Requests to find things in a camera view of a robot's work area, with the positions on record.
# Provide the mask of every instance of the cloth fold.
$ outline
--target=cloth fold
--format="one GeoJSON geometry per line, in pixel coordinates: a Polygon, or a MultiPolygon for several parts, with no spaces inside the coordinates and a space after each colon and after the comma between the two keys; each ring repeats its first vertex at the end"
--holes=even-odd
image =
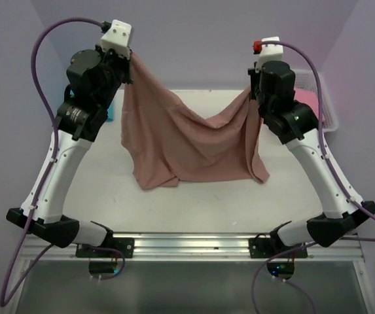
{"type": "Polygon", "coordinates": [[[134,53],[130,71],[134,83],[124,90],[122,146],[142,189],[179,181],[268,179],[259,156],[262,119],[250,88],[204,119],[161,85],[134,53]]]}

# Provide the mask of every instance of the white tabletop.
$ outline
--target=white tabletop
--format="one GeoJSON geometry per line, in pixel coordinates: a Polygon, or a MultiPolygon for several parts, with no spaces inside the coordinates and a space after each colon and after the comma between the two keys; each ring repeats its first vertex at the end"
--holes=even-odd
{"type": "MultiPolygon", "coordinates": [[[[239,90],[175,91],[204,118],[221,111],[239,90]]],[[[295,157],[266,126],[260,155],[267,183],[239,180],[184,183],[142,191],[129,153],[120,144],[123,91],[115,99],[115,120],[103,125],[87,152],[65,201],[64,214],[93,220],[116,232],[268,232],[289,220],[313,217],[321,204],[295,157]]]]}

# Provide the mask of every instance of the purple wall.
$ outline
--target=purple wall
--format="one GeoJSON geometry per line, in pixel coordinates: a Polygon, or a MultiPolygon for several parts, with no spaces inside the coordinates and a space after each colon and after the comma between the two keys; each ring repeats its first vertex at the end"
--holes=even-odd
{"type": "MultiPolygon", "coordinates": [[[[40,170],[50,126],[30,74],[31,48],[42,23],[28,0],[0,0],[0,290],[19,229],[5,220],[26,198],[40,170]]],[[[65,74],[52,44],[41,47],[41,84],[60,104],[65,74]]]]}
{"type": "MultiPolygon", "coordinates": [[[[375,200],[375,1],[358,2],[322,72],[340,118],[331,149],[352,185],[375,200]]],[[[360,231],[375,237],[375,222],[360,231]]],[[[375,243],[363,251],[375,290],[375,243]]]]}
{"type": "MultiPolygon", "coordinates": [[[[31,2],[45,25],[69,16],[132,24],[132,48],[168,87],[241,88],[249,84],[253,42],[263,37],[279,35],[302,47],[321,66],[357,0],[31,2]]],[[[52,37],[64,64],[99,38],[88,26],[73,27],[52,37]]],[[[296,67],[306,66],[289,51],[286,59],[296,67]]]]}

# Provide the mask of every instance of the red button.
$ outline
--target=red button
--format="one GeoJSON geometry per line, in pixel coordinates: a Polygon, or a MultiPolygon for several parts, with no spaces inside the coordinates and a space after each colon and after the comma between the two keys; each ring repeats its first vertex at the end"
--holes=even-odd
{"type": "Polygon", "coordinates": [[[255,54],[259,54],[262,50],[262,47],[261,47],[260,43],[261,43],[261,41],[255,41],[254,42],[253,49],[254,49],[255,54]]]}

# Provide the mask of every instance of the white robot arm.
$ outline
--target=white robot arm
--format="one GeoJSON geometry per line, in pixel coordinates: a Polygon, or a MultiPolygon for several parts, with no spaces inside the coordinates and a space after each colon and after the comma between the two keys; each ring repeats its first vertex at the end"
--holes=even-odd
{"type": "Polygon", "coordinates": [[[107,119],[109,108],[121,84],[130,80],[131,25],[113,20],[104,23],[104,35],[95,50],[82,50],[71,58],[67,68],[70,85],[58,109],[58,153],[51,160],[55,131],[42,170],[29,196],[20,206],[7,213],[7,220],[24,227],[34,210],[29,232],[58,247],[71,243],[95,247],[112,247],[112,230],[95,222],[83,222],[64,216],[63,204],[77,169],[100,127],[107,119]],[[52,168],[44,180],[36,206],[33,195],[48,164],[52,168]]]}
{"type": "Polygon", "coordinates": [[[354,202],[375,214],[375,203],[364,201],[350,185],[325,140],[322,141],[325,151],[321,150],[319,121],[309,106],[294,100],[295,73],[282,62],[283,46],[274,44],[278,41],[279,37],[270,37],[254,44],[255,54],[260,54],[260,57],[248,72],[251,98],[258,101],[259,114],[269,130],[279,137],[304,169],[321,201],[323,214],[286,222],[270,232],[270,237],[256,237],[253,246],[266,253],[270,251],[270,255],[305,242],[314,241],[328,247],[354,231],[368,218],[354,202]],[[351,189],[351,199],[342,192],[326,159],[335,168],[341,183],[351,189]]]}

